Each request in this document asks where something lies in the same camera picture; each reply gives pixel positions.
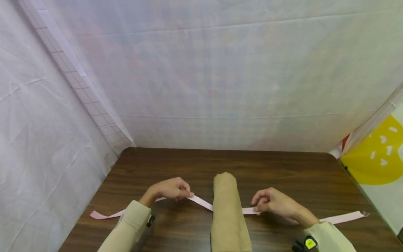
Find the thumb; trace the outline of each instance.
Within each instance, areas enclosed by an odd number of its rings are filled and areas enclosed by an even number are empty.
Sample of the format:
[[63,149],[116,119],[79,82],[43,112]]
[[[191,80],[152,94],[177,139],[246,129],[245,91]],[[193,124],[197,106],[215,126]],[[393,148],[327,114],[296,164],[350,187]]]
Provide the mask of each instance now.
[[271,212],[271,204],[270,202],[257,205],[253,208],[256,212]]
[[179,189],[179,196],[178,197],[188,198],[188,197],[191,197],[193,195],[194,195],[194,193]]

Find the left hand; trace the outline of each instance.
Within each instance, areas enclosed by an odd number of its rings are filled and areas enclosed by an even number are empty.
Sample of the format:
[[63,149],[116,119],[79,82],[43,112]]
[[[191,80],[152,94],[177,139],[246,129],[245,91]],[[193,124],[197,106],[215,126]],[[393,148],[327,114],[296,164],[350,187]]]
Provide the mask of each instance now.
[[150,187],[157,192],[158,197],[181,200],[183,198],[194,196],[190,192],[190,186],[181,177],[167,179]]
[[166,197],[178,201],[192,196],[194,196],[194,193],[190,191],[189,184],[182,178],[176,177],[150,186],[139,202],[144,206],[150,207],[158,197]]

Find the hand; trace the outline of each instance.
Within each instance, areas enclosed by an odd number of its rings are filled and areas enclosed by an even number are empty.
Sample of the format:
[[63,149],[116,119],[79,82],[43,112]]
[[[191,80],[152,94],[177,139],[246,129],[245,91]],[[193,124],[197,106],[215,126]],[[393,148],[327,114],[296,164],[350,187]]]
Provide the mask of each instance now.
[[158,197],[166,197],[168,199],[181,200],[194,196],[194,194],[190,192],[189,184],[181,177],[158,182],[150,188],[153,188],[157,192]]
[[252,205],[258,204],[257,212],[272,212],[282,217],[289,217],[298,221],[304,228],[313,226],[320,221],[308,209],[272,187],[256,192]]
[[180,177],[176,177],[150,186],[139,202],[144,206],[150,207],[158,197],[166,197],[178,201],[191,196],[194,196],[194,193],[190,192],[189,184]]

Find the pink ribbon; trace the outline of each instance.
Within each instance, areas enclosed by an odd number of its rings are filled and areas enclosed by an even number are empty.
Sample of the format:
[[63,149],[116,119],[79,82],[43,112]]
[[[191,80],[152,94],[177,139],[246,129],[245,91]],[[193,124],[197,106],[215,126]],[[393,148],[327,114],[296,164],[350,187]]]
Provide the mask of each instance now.
[[[157,201],[160,200],[165,200],[166,198],[162,197],[162,198],[158,198],[156,199]],[[188,199],[190,199],[191,201],[199,204],[200,206],[213,211],[213,205],[211,205],[210,203],[208,203],[207,201],[203,200],[202,198],[197,197],[196,195],[193,197],[189,197]],[[124,210],[117,212],[113,215],[110,216],[105,216],[102,215],[100,213],[98,213],[97,211],[92,211],[90,216],[94,219],[97,220],[104,220],[104,219],[110,219],[110,218],[115,218],[115,217],[119,217],[123,214]],[[258,212],[256,212],[253,207],[247,207],[247,208],[242,208],[242,213],[244,215],[255,215],[258,214]],[[324,219],[320,219],[321,222],[330,222],[332,224],[339,224],[339,223],[343,223],[343,222],[348,222],[348,221],[353,221],[353,220],[358,220],[360,218],[364,218],[367,217],[369,214],[364,212],[361,213],[360,211],[356,211],[356,212],[351,212],[348,214],[344,214],[344,215],[337,215],[337,216],[332,216],[332,217],[328,217],[328,218],[324,218]]]

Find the beige sleeve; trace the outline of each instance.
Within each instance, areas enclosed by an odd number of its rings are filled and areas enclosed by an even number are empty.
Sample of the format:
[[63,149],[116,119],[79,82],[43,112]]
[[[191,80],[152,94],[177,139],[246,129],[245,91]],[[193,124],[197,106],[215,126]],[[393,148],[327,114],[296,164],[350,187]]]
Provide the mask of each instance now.
[[133,200],[98,252],[130,252],[140,239],[150,217],[151,209]]
[[329,222],[315,224],[305,229],[304,233],[315,238],[319,252],[355,252],[351,242]]

